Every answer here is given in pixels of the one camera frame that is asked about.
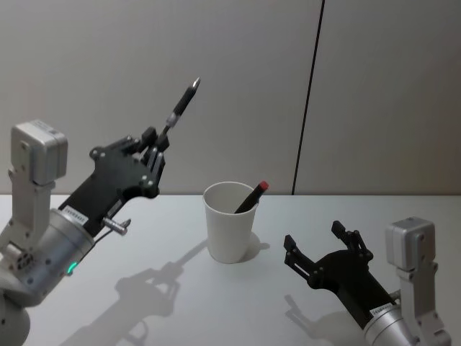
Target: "white table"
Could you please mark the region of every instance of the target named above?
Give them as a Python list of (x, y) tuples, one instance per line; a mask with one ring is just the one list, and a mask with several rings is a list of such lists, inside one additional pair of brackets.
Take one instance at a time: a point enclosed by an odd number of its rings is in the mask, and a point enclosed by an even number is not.
[[(52, 205), (63, 199), (53, 197)], [(0, 207), (5, 224), (11, 198), (0, 197)], [(436, 224), (437, 306), (459, 345), (460, 214), (459, 197), (266, 196), (254, 222), (264, 249), (247, 262), (222, 265), (205, 249), (200, 196), (134, 200), (117, 215), (132, 218), (129, 234), (99, 243), (71, 278), (30, 309), (26, 345), (365, 345), (332, 293), (311, 290), (284, 265), (284, 235), (318, 260), (342, 248), (329, 231), (333, 220), (360, 230), (375, 254), (373, 275), (393, 291), (398, 279), (385, 259), (384, 229), (409, 216)], [(183, 258), (191, 250), (198, 253)], [(164, 284), (152, 284), (154, 278)]]

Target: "white paper cup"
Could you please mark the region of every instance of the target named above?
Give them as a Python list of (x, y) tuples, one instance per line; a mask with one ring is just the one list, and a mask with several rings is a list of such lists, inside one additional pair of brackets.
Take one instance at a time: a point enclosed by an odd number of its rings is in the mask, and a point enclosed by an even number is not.
[(234, 214), (253, 191), (240, 182), (219, 182), (203, 193), (207, 216), (208, 250), (222, 263), (236, 263), (249, 247), (257, 204), (245, 213)]

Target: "gray wall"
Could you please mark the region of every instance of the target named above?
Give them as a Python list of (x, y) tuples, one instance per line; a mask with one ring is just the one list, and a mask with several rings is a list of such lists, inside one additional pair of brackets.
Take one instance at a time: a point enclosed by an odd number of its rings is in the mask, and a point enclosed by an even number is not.
[[(291, 192), (321, 0), (3, 0), (0, 192), (9, 129), (69, 139), (69, 192), (89, 150), (166, 116), (162, 192), (217, 181)], [(326, 0), (296, 193), (461, 193), (461, 3)]]

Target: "red eraser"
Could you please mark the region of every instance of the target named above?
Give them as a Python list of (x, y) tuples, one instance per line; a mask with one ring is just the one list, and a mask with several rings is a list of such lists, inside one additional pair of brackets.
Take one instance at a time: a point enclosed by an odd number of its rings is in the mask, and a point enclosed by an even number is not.
[(266, 181), (262, 181), (259, 183), (259, 186), (261, 187), (262, 190), (266, 191), (267, 189), (269, 189), (269, 184), (267, 184)]

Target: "green led light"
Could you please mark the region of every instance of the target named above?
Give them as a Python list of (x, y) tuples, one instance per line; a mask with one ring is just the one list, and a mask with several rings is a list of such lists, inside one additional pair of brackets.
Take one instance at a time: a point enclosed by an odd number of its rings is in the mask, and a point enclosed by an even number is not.
[(77, 264), (78, 264), (77, 262), (72, 263), (69, 269), (67, 269), (67, 273), (71, 274), (72, 270), (77, 266)]

